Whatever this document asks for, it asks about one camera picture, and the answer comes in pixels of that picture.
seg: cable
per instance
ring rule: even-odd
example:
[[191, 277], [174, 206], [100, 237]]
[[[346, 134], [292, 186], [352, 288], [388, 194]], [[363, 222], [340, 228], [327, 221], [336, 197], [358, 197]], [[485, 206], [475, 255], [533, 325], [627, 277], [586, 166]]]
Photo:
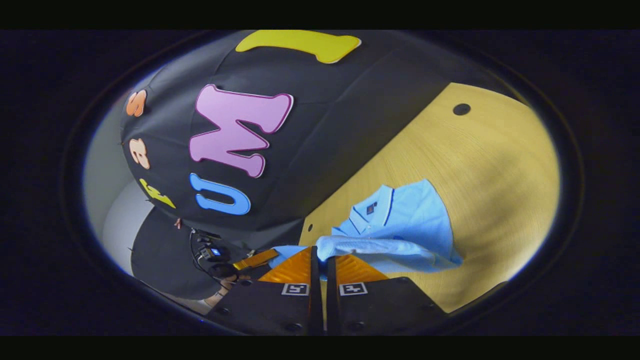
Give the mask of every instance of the cable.
[[[199, 270], [204, 271], [204, 269], [203, 269], [203, 268], [202, 268], [202, 266], [200, 265], [200, 259], [202, 259], [202, 258], [203, 258], [203, 256], [202, 256], [202, 255], [198, 256], [198, 258], [196, 259], [196, 262], [198, 263], [198, 266], [200, 267], [200, 268], [199, 268]], [[233, 281], [229, 281], [229, 280], [226, 280], [226, 279], [220, 279], [219, 277], [215, 277], [215, 276], [213, 276], [213, 275], [211, 275], [211, 274], [209, 274], [209, 276], [211, 276], [212, 278], [216, 279], [217, 281], [227, 281], [228, 283], [233, 284], [233, 285], [237, 284], [237, 282], [236, 282], [236, 281], [238, 280], [238, 277], [239, 277], [239, 276], [236, 274], [236, 279], [235, 279], [235, 280], [233, 280]]]
[[203, 273], [207, 274], [211, 279], [214, 279], [221, 287], [225, 288], [227, 291], [231, 290], [226, 286], [222, 285], [222, 280], [219, 280], [217, 277], [209, 274], [207, 270], [204, 270], [204, 268], [202, 268], [202, 265], [200, 265], [200, 262], [196, 259], [196, 256], [193, 254], [193, 245], [191, 244], [191, 240], [193, 239], [193, 234], [195, 234], [195, 232], [196, 232], [195, 229], [191, 228], [191, 232], [189, 233], [189, 253], [191, 254], [191, 260], [192, 260], [191, 264], [195, 266], [197, 270], [202, 271]]

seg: shirt logo patch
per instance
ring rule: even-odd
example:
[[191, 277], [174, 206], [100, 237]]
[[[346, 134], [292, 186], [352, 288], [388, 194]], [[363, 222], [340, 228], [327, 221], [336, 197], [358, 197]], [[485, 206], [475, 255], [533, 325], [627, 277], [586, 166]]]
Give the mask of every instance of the shirt logo patch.
[[373, 214], [374, 208], [378, 206], [378, 202], [374, 202], [373, 204], [367, 206], [367, 215]]

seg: yellow letter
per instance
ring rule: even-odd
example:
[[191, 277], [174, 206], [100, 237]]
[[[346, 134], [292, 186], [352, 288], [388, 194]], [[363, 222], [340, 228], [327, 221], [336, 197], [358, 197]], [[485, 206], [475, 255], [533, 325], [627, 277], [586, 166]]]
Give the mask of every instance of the yellow letter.
[[331, 64], [340, 61], [361, 43], [359, 38], [349, 35], [338, 37], [306, 30], [258, 30], [244, 38], [236, 51], [241, 53], [258, 46], [284, 47], [314, 54], [321, 63]]

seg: light blue polo shirt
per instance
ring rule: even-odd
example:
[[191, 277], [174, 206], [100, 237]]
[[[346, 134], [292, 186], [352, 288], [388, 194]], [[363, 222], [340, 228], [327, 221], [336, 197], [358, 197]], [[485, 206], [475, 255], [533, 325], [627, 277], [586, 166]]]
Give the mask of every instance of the light blue polo shirt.
[[[427, 180], [381, 186], [316, 242], [318, 258], [354, 254], [380, 272], [438, 272], [462, 264], [442, 199]], [[275, 247], [273, 268], [305, 247]]]

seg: polo collar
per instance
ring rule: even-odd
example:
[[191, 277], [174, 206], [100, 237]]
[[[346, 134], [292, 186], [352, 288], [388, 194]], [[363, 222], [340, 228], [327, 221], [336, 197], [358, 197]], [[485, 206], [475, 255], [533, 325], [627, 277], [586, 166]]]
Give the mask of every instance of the polo collar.
[[351, 208], [349, 221], [360, 235], [387, 224], [393, 194], [393, 188], [382, 185], [366, 200]]

